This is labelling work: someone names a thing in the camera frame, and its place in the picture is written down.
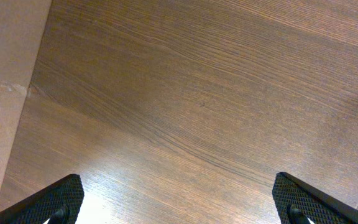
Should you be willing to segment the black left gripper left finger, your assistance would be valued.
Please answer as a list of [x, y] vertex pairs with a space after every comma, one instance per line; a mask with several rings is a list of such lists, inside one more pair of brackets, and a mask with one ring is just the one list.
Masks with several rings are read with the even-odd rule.
[[75, 224], [85, 193], [78, 174], [70, 174], [0, 212], [0, 223]]

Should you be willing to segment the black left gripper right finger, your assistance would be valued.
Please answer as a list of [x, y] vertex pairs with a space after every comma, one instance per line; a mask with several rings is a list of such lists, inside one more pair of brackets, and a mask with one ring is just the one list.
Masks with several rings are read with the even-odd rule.
[[282, 223], [358, 224], [358, 210], [286, 172], [276, 174], [272, 196]]

